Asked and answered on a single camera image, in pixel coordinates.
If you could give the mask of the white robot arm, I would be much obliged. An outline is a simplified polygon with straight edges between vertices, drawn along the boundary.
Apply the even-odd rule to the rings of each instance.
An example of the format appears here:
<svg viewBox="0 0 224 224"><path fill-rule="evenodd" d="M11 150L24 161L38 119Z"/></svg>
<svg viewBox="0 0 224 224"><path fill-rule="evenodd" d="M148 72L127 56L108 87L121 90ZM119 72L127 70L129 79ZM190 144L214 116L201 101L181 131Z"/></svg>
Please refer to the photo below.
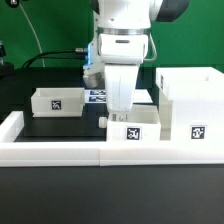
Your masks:
<svg viewBox="0 0 224 224"><path fill-rule="evenodd" d="M190 0L90 0L94 36L83 66L86 85L105 81L106 104L115 121L125 121L132 110L140 65L157 58L151 23L173 22Z"/></svg>

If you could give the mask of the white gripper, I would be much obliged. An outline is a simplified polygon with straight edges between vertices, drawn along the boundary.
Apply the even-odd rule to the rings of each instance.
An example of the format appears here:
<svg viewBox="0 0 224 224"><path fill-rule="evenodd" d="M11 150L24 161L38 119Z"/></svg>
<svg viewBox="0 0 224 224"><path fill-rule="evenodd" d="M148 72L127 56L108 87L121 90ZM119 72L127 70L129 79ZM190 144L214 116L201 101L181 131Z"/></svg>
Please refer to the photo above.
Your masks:
<svg viewBox="0 0 224 224"><path fill-rule="evenodd" d="M139 67L147 52L147 35L99 35L107 109L115 121L125 121L131 112Z"/></svg>

